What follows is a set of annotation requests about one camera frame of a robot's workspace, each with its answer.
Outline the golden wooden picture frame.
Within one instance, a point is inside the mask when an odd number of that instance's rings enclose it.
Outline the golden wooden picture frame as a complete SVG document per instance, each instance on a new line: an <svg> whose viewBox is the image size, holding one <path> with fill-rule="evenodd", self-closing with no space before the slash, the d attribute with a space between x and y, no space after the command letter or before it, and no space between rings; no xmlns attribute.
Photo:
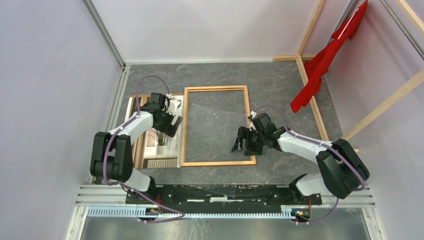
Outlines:
<svg viewBox="0 0 424 240"><path fill-rule="evenodd" d="M182 124L181 124L181 143L180 143L180 166L181 167L213 167L213 166L251 166L257 164L256 156L250 156L246 161L202 161L202 162L186 162L187 147L187 123L189 111L189 94L196 92L224 92L224 91L243 91L244 108L246 112L246 122L250 126L248 116L251 113L248 86L247 85L222 85L222 86L188 86L184 88L184 100L182 108Z"/></svg>

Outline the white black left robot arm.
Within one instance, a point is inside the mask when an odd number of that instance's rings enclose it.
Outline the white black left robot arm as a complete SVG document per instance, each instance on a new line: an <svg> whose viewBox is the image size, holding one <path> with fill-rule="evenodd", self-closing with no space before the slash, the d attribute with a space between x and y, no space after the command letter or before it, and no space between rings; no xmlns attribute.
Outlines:
<svg viewBox="0 0 424 240"><path fill-rule="evenodd" d="M151 93L143 105L137 99L129 119L110 131L95 134L90 174L107 185L123 184L138 191L137 196L145 204L153 203L157 198L154 179L134 168L132 145L150 129L173 138L183 120L178 114L181 106L182 102L171 94Z"/></svg>

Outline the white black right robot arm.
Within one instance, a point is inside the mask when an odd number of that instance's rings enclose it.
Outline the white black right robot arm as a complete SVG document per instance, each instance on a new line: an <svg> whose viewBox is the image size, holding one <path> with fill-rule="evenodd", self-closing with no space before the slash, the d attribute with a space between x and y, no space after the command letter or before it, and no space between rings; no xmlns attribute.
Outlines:
<svg viewBox="0 0 424 240"><path fill-rule="evenodd" d="M290 128L276 127L267 113L248 117L250 127L239 127L231 152L244 150L246 156L259 156L263 147L298 155L316 164L317 174L296 178L289 189L289 199L302 204L314 194L330 193L345 199L352 192L363 191L369 170L351 144L342 138L324 141L299 134Z"/></svg>

